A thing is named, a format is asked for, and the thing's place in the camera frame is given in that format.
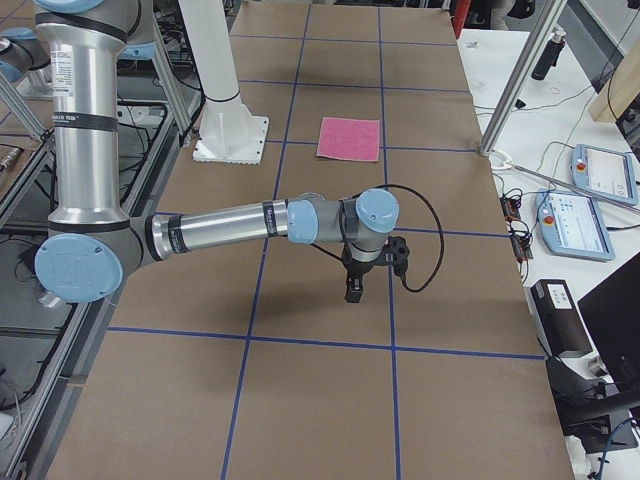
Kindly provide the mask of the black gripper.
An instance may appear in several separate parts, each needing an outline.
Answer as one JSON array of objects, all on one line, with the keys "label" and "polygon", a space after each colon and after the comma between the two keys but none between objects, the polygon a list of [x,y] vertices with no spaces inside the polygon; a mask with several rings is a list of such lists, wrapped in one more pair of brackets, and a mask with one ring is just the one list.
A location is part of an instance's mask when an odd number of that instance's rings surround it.
[{"label": "black gripper", "polygon": [[346,269],[345,301],[359,303],[362,296],[362,282],[365,274],[374,266],[382,266],[386,261],[386,247],[380,250],[367,252],[360,250],[355,244],[344,244],[341,253],[341,262]]}]

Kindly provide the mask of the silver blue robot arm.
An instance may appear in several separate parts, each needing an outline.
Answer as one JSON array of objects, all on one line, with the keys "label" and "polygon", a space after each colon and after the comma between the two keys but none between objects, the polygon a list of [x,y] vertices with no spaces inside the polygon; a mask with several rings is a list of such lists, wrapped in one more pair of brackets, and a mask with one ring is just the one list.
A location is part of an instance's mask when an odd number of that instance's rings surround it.
[{"label": "silver blue robot arm", "polygon": [[37,88],[51,83],[50,55],[36,33],[26,27],[1,32],[1,74],[10,82],[30,79]]},{"label": "silver blue robot arm", "polygon": [[117,61],[127,48],[158,49],[149,1],[38,1],[49,44],[58,205],[35,256],[42,286],[69,303],[100,300],[137,269],[175,254],[271,237],[338,242],[345,298],[360,300],[375,266],[403,274],[406,242],[394,235],[396,198],[376,187],[329,201],[307,193],[198,215],[129,216],[120,204]]}]

